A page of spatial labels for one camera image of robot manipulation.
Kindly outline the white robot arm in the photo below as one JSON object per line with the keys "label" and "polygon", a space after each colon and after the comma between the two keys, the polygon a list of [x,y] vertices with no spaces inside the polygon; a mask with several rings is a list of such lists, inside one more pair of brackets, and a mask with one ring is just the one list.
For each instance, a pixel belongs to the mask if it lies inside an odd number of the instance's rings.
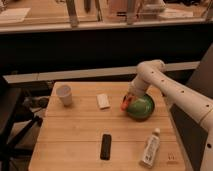
{"label": "white robot arm", "polygon": [[137,75],[129,84],[129,91],[140,97],[150,85],[157,87],[206,130],[208,136],[200,171],[213,171],[213,100],[170,79],[164,74],[165,69],[162,60],[140,62],[136,68]]}

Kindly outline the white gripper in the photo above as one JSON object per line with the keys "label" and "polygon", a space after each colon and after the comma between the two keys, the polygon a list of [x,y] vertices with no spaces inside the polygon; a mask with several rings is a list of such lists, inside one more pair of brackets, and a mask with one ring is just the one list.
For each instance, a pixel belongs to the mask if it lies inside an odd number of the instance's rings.
{"label": "white gripper", "polygon": [[142,97],[146,92],[146,83],[135,77],[129,84],[129,92],[137,97]]}

